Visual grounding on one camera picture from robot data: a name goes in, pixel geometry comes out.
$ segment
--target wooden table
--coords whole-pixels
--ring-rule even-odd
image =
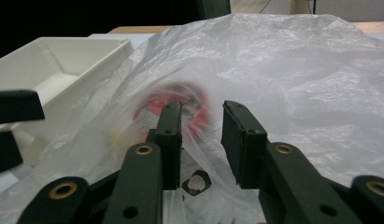
[[[366,34],[384,33],[384,21],[354,22],[357,28]],[[172,26],[121,26],[111,30],[110,34],[157,34]]]

